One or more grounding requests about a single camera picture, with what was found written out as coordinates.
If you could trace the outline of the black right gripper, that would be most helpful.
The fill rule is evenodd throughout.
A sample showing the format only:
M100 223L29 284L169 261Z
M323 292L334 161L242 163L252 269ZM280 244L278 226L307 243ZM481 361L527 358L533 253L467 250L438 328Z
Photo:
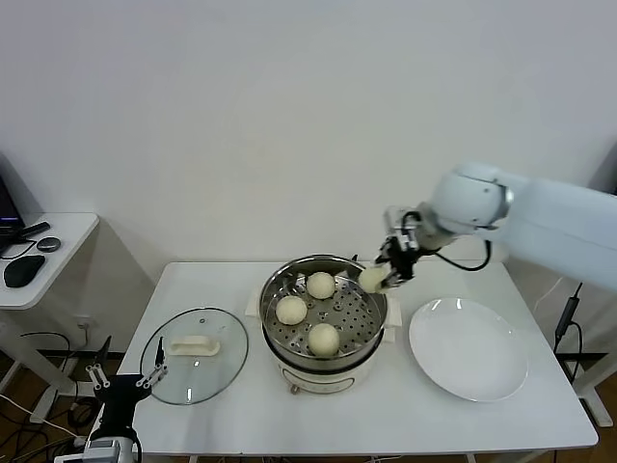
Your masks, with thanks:
M375 258L376 266L385 266L392 271L381 281L380 291L387 292L409 282L415 275L416 262L417 250L401 245L397 237L390 236Z

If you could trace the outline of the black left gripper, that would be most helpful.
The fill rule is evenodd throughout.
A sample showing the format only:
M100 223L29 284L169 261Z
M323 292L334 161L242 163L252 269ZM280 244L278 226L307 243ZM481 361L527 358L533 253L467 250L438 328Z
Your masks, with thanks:
M137 404L150 396L153 388L168 372L165 363L163 338L158 340L154 368L149 374L123 374L107 378L104 364L107 360L111 337L108 336L96 352L94 362L86 366L95 397L102 403L102 417L95 437L134 437L133 420Z

